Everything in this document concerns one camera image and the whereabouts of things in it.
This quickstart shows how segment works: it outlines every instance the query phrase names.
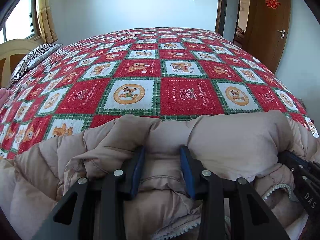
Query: window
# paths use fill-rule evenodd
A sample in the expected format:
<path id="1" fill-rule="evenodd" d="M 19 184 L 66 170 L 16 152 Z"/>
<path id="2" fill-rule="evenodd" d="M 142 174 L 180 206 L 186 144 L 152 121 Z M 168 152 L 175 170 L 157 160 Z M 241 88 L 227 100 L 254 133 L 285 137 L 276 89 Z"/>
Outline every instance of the window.
<path id="1" fill-rule="evenodd" d="M 0 31 L 0 43 L 37 35 L 36 0 L 20 0 Z"/>

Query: striped pillow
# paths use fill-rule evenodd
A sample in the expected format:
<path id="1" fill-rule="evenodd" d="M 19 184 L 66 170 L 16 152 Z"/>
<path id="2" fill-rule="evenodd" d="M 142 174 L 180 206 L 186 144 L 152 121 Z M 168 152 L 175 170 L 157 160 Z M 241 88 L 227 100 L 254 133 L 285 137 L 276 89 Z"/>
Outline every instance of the striped pillow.
<path id="1" fill-rule="evenodd" d="M 39 57 L 36 57 L 33 59 L 29 65 L 27 71 L 33 70 L 35 67 L 37 67 L 45 58 L 49 57 L 52 53 L 60 49 L 62 44 L 56 44 L 50 49 L 48 49 L 44 54 L 40 55 Z"/>
<path id="2" fill-rule="evenodd" d="M 24 75 L 26 72 L 29 63 L 31 60 L 35 59 L 36 57 L 39 57 L 40 55 L 44 54 L 48 49 L 53 47 L 55 44 L 43 44 L 38 47 L 36 47 L 34 50 L 29 52 L 16 66 L 14 69 L 11 78 L 10 78 L 10 85 L 12 85 L 14 82 L 19 81 L 19 79 Z"/>

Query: lace trim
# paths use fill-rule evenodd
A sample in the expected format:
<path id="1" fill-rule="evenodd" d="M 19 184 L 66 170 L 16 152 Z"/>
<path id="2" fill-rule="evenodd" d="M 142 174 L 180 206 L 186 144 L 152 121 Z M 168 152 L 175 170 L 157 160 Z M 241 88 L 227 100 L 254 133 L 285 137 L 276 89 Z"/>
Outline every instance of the lace trim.
<path id="1" fill-rule="evenodd" d="M 263 196 L 262 196 L 262 199 L 263 200 L 266 200 L 276 189 L 284 189 L 288 192 L 288 195 L 289 195 L 289 199 L 291 201 L 295 201 L 295 202 L 299 202 L 299 200 L 297 199 L 296 195 L 293 193 L 293 190 L 292 188 L 288 185 L 288 184 L 285 184 L 285 183 L 281 183 L 281 184 L 278 184 L 278 185 L 275 185 L 273 187 L 271 187 Z"/>
<path id="2" fill-rule="evenodd" d="M 262 199 L 266 200 L 275 190 L 277 189 L 284 189 L 288 192 L 289 195 L 289 199 L 295 202 L 299 202 L 299 200 L 297 199 L 296 195 L 293 193 L 293 190 L 291 189 L 291 187 L 288 184 L 285 183 L 281 183 L 278 185 L 275 185 L 273 187 L 271 187 L 263 196 Z M 231 221 L 230 218 L 228 216 L 224 217 L 225 222 L 230 226 Z M 176 228 L 177 231 L 172 231 L 171 233 L 168 233 L 164 236 L 160 236 L 158 238 L 155 238 L 154 240 L 167 240 L 167 239 L 172 239 L 175 238 L 177 236 L 180 236 L 186 232 L 188 232 L 189 230 L 197 227 L 198 225 L 200 225 L 201 222 L 201 217 L 187 223 L 185 226 L 183 226 L 182 228 Z"/>
<path id="3" fill-rule="evenodd" d="M 165 240 L 165 239 L 172 239 L 174 237 L 180 236 L 186 232 L 188 232 L 189 230 L 197 227 L 198 225 L 200 225 L 200 221 L 201 221 L 201 217 L 187 223 L 184 227 L 178 229 L 177 231 L 173 231 L 169 234 L 166 234 L 164 236 L 158 237 L 155 240 Z"/>

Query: bedspread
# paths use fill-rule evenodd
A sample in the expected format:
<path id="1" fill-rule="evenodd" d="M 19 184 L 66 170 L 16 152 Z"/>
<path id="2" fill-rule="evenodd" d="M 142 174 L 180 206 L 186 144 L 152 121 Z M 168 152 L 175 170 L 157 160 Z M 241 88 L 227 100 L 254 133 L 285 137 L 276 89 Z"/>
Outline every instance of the bedspread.
<path id="1" fill-rule="evenodd" d="M 318 137 L 267 67 L 202 29 L 136 28 L 87 38 L 50 55 L 12 91 L 0 111 L 0 154 L 7 158 L 129 113 L 190 120 L 278 109 Z"/>

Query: door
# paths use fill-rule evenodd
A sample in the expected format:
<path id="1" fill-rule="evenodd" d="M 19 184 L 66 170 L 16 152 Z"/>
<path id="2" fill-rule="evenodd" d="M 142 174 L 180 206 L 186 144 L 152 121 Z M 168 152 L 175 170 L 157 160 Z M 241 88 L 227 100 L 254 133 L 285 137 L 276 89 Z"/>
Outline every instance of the door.
<path id="1" fill-rule="evenodd" d="M 224 30 L 224 23 L 226 20 L 227 0 L 221 0 L 221 16 L 219 21 L 218 33 L 222 36 Z"/>
<path id="2" fill-rule="evenodd" d="M 250 0 L 242 49 L 273 73 L 282 56 L 290 21 L 290 0 Z"/>

